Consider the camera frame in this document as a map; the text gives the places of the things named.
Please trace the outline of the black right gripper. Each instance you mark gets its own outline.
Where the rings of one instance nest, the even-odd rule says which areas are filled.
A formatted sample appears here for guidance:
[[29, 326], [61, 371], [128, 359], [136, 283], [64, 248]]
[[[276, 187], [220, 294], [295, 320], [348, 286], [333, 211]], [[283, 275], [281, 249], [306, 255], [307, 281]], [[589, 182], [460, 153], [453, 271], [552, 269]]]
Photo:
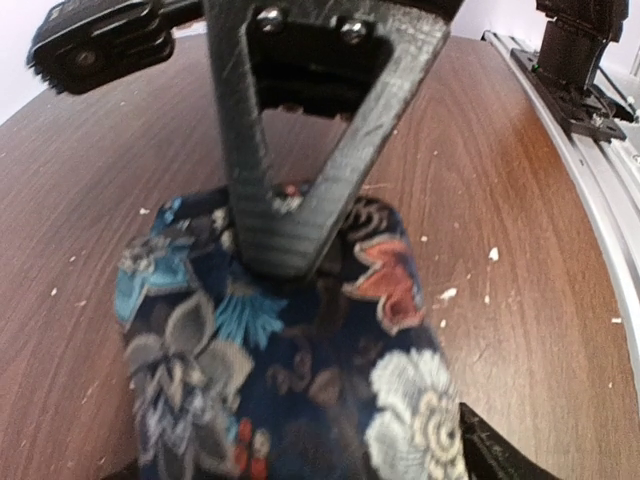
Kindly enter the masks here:
[[[304, 278], [326, 253], [450, 35], [459, 1], [205, 1], [236, 246], [261, 275]], [[352, 119], [289, 239], [274, 208], [261, 111]]]

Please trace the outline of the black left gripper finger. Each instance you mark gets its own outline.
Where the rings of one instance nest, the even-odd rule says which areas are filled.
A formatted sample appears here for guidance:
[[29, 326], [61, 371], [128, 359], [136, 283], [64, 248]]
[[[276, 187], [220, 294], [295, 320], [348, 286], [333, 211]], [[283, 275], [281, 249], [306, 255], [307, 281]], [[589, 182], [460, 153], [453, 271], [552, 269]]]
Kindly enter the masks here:
[[555, 480], [506, 440], [468, 404], [460, 403], [464, 459], [471, 479]]

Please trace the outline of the navy floral patterned tie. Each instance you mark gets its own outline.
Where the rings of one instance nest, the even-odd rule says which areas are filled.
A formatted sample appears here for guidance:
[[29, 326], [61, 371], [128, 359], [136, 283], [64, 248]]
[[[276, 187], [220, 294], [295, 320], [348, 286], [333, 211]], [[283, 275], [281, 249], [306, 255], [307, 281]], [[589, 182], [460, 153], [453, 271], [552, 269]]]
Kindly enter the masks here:
[[225, 189], [182, 196], [118, 264], [134, 394], [125, 479], [465, 479], [457, 390], [400, 215], [358, 198], [318, 270], [241, 263]]

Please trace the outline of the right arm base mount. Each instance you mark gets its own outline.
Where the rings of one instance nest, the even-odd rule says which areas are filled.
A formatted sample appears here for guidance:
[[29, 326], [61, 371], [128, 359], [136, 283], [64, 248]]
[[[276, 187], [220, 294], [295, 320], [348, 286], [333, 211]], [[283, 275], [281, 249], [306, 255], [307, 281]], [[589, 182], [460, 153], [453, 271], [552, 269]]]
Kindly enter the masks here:
[[607, 46], [617, 43], [629, 15], [626, 0], [538, 0], [548, 18], [538, 52], [512, 49], [525, 74], [564, 133], [599, 142], [626, 140], [619, 120], [632, 123], [626, 108], [595, 84]]

